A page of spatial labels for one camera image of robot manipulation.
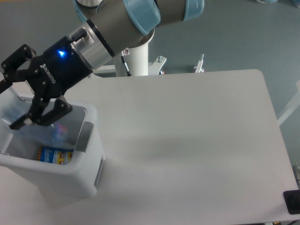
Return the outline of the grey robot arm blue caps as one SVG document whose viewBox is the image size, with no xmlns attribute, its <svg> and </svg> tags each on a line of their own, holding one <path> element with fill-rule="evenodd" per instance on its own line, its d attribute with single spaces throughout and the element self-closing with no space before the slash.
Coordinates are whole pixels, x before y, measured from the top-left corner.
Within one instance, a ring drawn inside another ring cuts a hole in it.
<svg viewBox="0 0 300 225">
<path fill-rule="evenodd" d="M 49 126 L 72 111 L 65 92 L 158 26 L 198 17 L 203 0 L 103 0 L 86 20 L 38 56 L 24 44 L 7 57 L 1 92 L 27 82 L 34 97 L 29 110 L 9 124 L 18 130 L 26 121 Z"/>
</svg>

